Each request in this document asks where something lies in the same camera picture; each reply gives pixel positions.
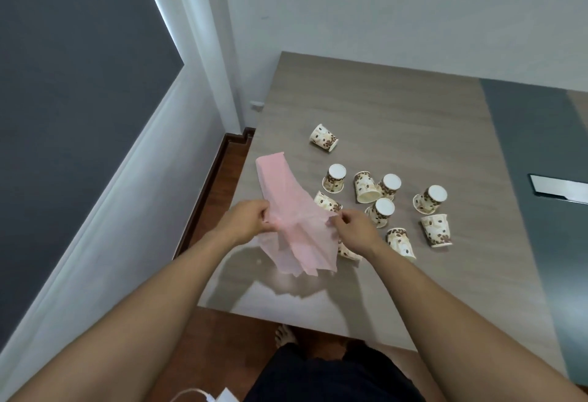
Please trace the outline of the person's right hand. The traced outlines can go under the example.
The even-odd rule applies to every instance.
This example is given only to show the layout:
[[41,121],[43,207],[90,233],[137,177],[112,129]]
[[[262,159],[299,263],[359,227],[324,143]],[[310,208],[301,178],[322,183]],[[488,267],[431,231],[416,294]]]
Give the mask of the person's right hand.
[[371,219],[362,211],[342,209],[335,215],[344,215],[346,228],[338,233],[342,243],[351,252],[364,257],[372,263],[381,251],[387,248]]

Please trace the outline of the pink plastic bag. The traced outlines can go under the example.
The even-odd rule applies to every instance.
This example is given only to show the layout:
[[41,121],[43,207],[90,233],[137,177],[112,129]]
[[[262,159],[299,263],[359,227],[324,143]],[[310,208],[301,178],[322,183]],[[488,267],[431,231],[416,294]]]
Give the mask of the pink plastic bag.
[[337,272],[339,236],[330,224],[335,212],[314,202],[295,179],[284,153],[261,156],[255,164],[263,198],[269,202],[264,220],[277,228],[259,235],[258,243],[278,272],[295,277]]

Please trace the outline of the dark grey window blind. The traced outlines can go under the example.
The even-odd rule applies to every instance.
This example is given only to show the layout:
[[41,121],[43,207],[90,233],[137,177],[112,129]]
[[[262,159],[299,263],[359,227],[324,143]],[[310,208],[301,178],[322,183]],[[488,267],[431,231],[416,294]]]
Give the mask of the dark grey window blind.
[[155,0],[0,0],[0,351],[183,66]]

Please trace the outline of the person's left hand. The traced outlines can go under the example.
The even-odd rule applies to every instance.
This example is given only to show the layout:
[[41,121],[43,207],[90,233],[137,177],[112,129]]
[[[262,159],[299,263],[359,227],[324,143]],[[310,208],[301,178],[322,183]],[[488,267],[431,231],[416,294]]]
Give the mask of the person's left hand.
[[231,247],[246,244],[255,236],[277,231],[275,224],[254,215],[254,200],[239,201],[224,213],[217,225],[217,231]]

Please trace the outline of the person's black shorts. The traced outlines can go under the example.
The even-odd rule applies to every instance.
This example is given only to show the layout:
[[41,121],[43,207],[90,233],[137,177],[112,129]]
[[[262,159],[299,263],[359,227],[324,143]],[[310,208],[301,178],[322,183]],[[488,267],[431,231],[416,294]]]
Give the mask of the person's black shorts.
[[307,358],[296,343],[277,349],[243,402],[426,402],[385,354],[360,340],[340,360]]

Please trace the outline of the person's right forearm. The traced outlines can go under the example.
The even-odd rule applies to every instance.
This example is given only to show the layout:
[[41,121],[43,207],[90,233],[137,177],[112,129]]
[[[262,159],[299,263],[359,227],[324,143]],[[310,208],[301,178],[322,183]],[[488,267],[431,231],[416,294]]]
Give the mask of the person's right forearm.
[[450,294],[381,239],[352,247],[382,280],[449,402],[588,402],[548,363]]

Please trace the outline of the person's left forearm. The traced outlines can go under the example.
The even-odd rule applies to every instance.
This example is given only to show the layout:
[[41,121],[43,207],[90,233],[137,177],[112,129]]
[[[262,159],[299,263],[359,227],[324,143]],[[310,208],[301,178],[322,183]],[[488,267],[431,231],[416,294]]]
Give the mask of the person's left forearm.
[[223,258],[245,244],[214,229],[67,345],[7,402],[141,402]]

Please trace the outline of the person's left foot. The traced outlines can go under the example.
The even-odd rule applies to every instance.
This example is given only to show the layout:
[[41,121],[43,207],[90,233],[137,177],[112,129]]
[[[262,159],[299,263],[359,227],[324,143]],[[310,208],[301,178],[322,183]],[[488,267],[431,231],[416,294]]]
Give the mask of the person's left foot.
[[285,346],[293,346],[299,348],[299,341],[293,332],[292,328],[286,324],[280,324],[275,331],[276,349]]

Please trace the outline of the group of printed paper cups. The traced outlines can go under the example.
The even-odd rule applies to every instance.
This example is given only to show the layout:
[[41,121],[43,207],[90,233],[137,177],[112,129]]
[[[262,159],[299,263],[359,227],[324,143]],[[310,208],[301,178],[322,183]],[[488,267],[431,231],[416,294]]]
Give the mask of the group of printed paper cups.
[[[321,123],[313,129],[309,140],[328,153],[333,151],[339,142],[339,139]],[[342,164],[332,164],[322,180],[322,188],[329,194],[342,192],[346,175],[346,168]],[[395,174],[386,174],[379,182],[376,182],[369,171],[362,170],[353,177],[352,187],[356,202],[369,205],[364,213],[376,228],[385,228],[395,211],[393,200],[401,188],[400,177]],[[416,194],[412,199],[414,209],[423,215],[420,225],[431,248],[445,248],[453,244],[447,215],[437,212],[446,199],[446,189],[436,184]],[[405,228],[390,228],[385,235],[385,241],[402,257],[415,261],[416,256]]]

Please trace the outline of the brown wooden baseboard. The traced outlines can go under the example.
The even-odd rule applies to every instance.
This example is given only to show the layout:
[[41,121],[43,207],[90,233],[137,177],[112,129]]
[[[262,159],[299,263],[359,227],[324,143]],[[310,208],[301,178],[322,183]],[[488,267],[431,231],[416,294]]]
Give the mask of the brown wooden baseboard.
[[231,205],[255,129],[224,135],[173,258],[182,255],[214,228]]

